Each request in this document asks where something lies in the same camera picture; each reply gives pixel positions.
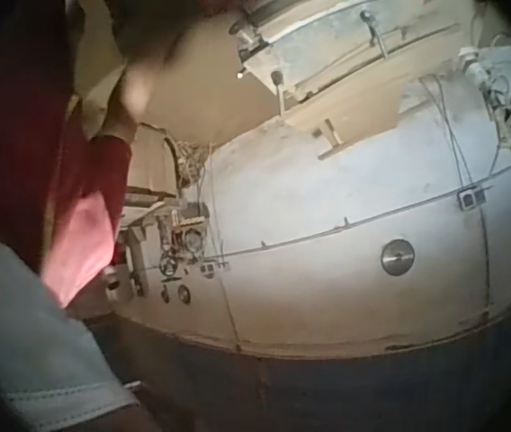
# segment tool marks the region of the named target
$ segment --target white sleeve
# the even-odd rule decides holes
[[[137,404],[92,334],[0,243],[0,392],[34,430],[52,431]]]

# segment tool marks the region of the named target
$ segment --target ceiling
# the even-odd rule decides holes
[[[78,92],[105,106],[121,70],[111,19],[103,0],[82,0],[85,35],[78,53]],[[175,139],[224,144],[278,112],[275,96],[242,68],[236,41],[229,36],[234,16],[198,23],[186,36],[177,60],[157,78],[145,121]]]

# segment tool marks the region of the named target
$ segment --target round metal plate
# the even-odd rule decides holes
[[[381,252],[381,266],[388,275],[404,275],[415,261],[416,251],[407,240],[393,240]]]
[[[177,289],[177,296],[180,298],[183,304],[190,304],[192,302],[192,293],[185,285],[180,285]]]
[[[171,277],[177,272],[177,260],[174,256],[164,252],[159,260],[159,271],[165,277]]]

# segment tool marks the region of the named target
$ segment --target wire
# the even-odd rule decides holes
[[[503,176],[503,175],[505,175],[507,173],[511,173],[511,165],[503,167],[503,168],[499,169],[497,172],[494,172],[492,177],[483,177],[483,178],[481,178],[478,181],[478,183],[479,184],[485,183],[488,180],[491,180],[492,178],[498,178],[498,177]],[[338,234],[340,234],[342,232],[346,232],[348,230],[355,230],[356,228],[366,226],[366,225],[368,225],[370,223],[373,223],[373,222],[376,222],[376,221],[383,221],[383,220],[385,220],[387,218],[390,218],[390,217],[393,217],[393,216],[396,216],[396,215],[399,215],[399,214],[405,214],[406,212],[410,212],[412,210],[425,207],[425,206],[430,205],[432,203],[439,203],[442,200],[452,199],[453,197],[457,197],[457,195],[459,193],[460,193],[459,189],[454,189],[454,190],[451,190],[449,192],[442,193],[440,195],[434,196],[432,198],[427,198],[427,199],[425,199],[423,201],[420,201],[420,202],[414,202],[414,203],[411,203],[409,205],[406,205],[404,207],[401,207],[401,208],[398,208],[398,209],[395,209],[395,210],[392,210],[392,211],[385,211],[383,213],[376,214],[374,216],[371,216],[371,217],[368,217],[368,218],[365,218],[365,219],[362,219],[362,220],[357,220],[357,221],[352,222],[352,223],[347,223],[347,224],[345,224],[343,226],[337,226],[337,227],[334,227],[333,229],[328,229],[328,230],[325,230],[325,231],[316,232],[316,233],[308,235],[308,236],[304,236],[304,237],[300,237],[300,238],[294,238],[294,239],[291,239],[291,240],[287,240],[287,241],[283,241],[283,242],[279,242],[279,243],[274,243],[274,244],[266,244],[265,247],[264,246],[260,246],[260,247],[253,247],[253,248],[247,248],[247,249],[236,250],[236,251],[233,251],[233,252],[228,252],[227,254],[225,254],[223,256],[223,258],[225,259],[225,258],[230,258],[230,257],[240,257],[240,256],[245,256],[245,255],[249,255],[249,254],[258,253],[258,252],[269,252],[270,250],[275,250],[275,249],[279,249],[279,248],[287,248],[287,247],[290,247],[290,246],[293,246],[293,245],[299,245],[299,244],[307,243],[307,242],[314,241],[314,240],[317,240],[317,239],[323,239],[323,238],[326,238],[326,237],[338,235]],[[215,258],[215,256],[208,256],[207,257],[207,259],[214,259],[214,258]],[[148,271],[148,270],[157,270],[158,268],[159,267],[157,265],[152,265],[152,266],[149,266],[149,267],[141,268],[141,269],[139,269],[139,271],[143,272],[143,271]]]
[[[224,259],[224,252],[223,252],[223,239],[221,238],[221,231],[220,231],[220,222],[218,220],[218,209],[216,206],[216,189],[214,186],[214,176],[213,176],[213,154],[212,154],[213,144],[210,142],[210,175],[211,175],[211,205],[213,207],[213,216],[214,216],[214,222],[216,224],[216,230],[218,231],[218,240],[220,241],[220,255],[222,257],[222,260]]]
[[[450,131],[450,136],[452,138],[452,144],[455,149],[458,149],[460,155],[462,156],[462,162],[463,166],[465,167],[466,173],[470,179],[471,185],[473,185],[475,182],[473,181],[473,177],[471,175],[470,166],[468,165],[467,159],[465,155],[463,154],[462,147],[460,146],[460,143],[457,140],[457,137],[455,136],[455,133],[453,132],[452,125],[450,123],[449,115],[447,113],[447,104],[445,102],[445,93],[444,93],[444,87],[437,77],[437,75],[432,75],[432,78],[437,83],[437,87],[439,88],[440,96],[442,98],[442,108],[443,110],[440,110],[440,113],[443,113],[443,117],[445,120],[445,123],[447,124],[447,127]],[[456,157],[457,160],[457,154],[455,153],[455,150],[453,151],[453,155]],[[485,292],[485,307],[489,307],[491,305],[491,252],[489,250],[489,236],[488,236],[488,221],[486,213],[484,212],[482,206],[480,205],[480,222],[481,222],[481,231],[482,231],[482,239],[483,239],[483,247],[484,247],[484,253],[485,253],[485,271],[486,271],[486,292]]]
[[[491,50],[493,50],[498,45],[498,42],[501,38],[508,38],[511,40],[511,34],[505,33],[505,32],[496,34],[493,38],[491,38],[491,42],[489,43],[489,48]]]
[[[458,177],[460,178],[460,186],[464,187],[464,182],[463,182],[463,174],[462,174],[461,162],[460,162],[460,158],[458,157],[458,153],[462,157],[462,163],[463,163],[463,166],[464,166],[464,168],[466,170],[466,174],[469,177],[470,183],[473,184],[474,183],[473,182],[473,176],[471,175],[470,167],[469,167],[469,165],[467,163],[465,155],[463,154],[462,147],[460,146],[460,143],[457,140],[457,137],[455,136],[455,132],[453,131],[453,127],[452,127],[452,123],[450,122],[449,115],[447,113],[447,105],[446,105],[446,102],[445,102],[444,87],[443,87],[441,81],[439,80],[439,78],[436,75],[431,75],[430,77],[432,77],[434,79],[434,81],[437,83],[437,86],[438,86],[438,89],[439,89],[439,93],[440,93],[440,97],[441,97],[441,105],[437,102],[437,100],[435,99],[434,94],[429,89],[429,87],[426,85],[424,80],[420,78],[419,82],[425,88],[425,90],[427,91],[429,96],[431,97],[432,102],[434,103],[435,107],[437,108],[437,111],[439,111],[440,115],[442,116],[442,119],[444,120],[445,125],[447,126],[447,129],[449,131],[450,141],[451,141],[451,144],[452,144],[453,158],[455,160],[455,165],[457,166]]]
[[[195,185],[195,190],[197,194],[197,205],[198,205],[198,217],[202,216],[202,189],[203,189],[203,181],[205,180],[205,166],[202,168],[200,173],[200,179]]]
[[[493,161],[491,162],[491,167],[489,168],[488,177],[493,175],[493,172],[496,170],[496,166],[499,160],[499,154],[501,153],[501,130],[499,130],[499,124],[496,121],[496,134],[498,135],[498,148],[496,149],[496,155],[493,157]]]
[[[218,253],[218,246],[215,240],[215,232],[213,232],[213,228],[211,227],[211,223],[208,223],[208,231],[210,232],[211,239],[211,247],[213,248],[213,255],[216,257],[218,264],[220,263],[220,254]]]

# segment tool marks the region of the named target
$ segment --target pink sleeve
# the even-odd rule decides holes
[[[121,139],[88,143],[81,197],[60,226],[41,275],[62,307],[112,262],[130,157]]]
[[[113,232],[117,234],[128,183],[130,146],[116,137],[95,137],[88,153],[84,195],[102,193]]]

